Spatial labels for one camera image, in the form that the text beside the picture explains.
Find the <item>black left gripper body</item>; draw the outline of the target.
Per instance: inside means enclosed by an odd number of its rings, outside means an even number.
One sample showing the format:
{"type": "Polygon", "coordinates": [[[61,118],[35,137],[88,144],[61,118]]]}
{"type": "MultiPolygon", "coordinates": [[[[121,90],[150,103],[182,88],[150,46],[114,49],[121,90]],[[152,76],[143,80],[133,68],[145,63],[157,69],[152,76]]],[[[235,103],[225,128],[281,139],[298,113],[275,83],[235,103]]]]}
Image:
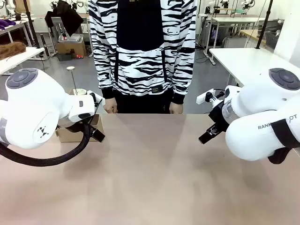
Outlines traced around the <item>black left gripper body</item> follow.
{"type": "Polygon", "coordinates": [[[71,133],[82,133],[83,135],[100,135],[100,131],[96,127],[97,122],[98,116],[80,114],[77,122],[72,122],[67,117],[61,119],[57,130],[65,129],[71,133]]]}

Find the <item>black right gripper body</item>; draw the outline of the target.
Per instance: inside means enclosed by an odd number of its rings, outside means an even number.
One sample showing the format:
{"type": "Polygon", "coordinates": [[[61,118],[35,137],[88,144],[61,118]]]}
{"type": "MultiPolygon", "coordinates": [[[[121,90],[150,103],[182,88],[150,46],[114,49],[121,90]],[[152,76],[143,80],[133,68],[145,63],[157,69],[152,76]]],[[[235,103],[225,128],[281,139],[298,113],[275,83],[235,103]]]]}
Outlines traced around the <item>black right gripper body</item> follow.
{"type": "Polygon", "coordinates": [[[212,134],[220,134],[221,132],[225,132],[229,127],[228,122],[224,119],[222,114],[223,106],[224,102],[221,101],[215,107],[213,107],[212,111],[209,113],[209,117],[215,122],[215,124],[210,128],[212,134]]]}

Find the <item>person's right hand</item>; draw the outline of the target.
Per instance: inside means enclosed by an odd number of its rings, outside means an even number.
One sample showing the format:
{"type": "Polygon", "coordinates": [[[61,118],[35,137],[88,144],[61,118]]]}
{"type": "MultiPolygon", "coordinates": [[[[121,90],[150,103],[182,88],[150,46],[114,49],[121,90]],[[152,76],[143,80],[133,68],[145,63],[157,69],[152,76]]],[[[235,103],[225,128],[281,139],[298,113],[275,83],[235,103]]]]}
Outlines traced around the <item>person's right hand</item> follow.
{"type": "Polygon", "coordinates": [[[105,99],[104,109],[107,113],[117,113],[117,102],[115,98],[105,99]]]}

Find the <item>person's left hand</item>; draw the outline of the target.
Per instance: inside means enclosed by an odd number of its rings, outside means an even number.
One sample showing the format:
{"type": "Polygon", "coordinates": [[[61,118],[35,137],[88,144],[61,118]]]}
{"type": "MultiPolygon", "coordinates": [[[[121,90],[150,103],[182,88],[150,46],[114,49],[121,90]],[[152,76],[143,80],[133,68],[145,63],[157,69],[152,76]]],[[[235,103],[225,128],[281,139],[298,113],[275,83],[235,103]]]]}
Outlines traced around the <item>person's left hand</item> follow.
{"type": "Polygon", "coordinates": [[[169,106],[170,114],[183,114],[183,104],[171,102],[169,106]]]}

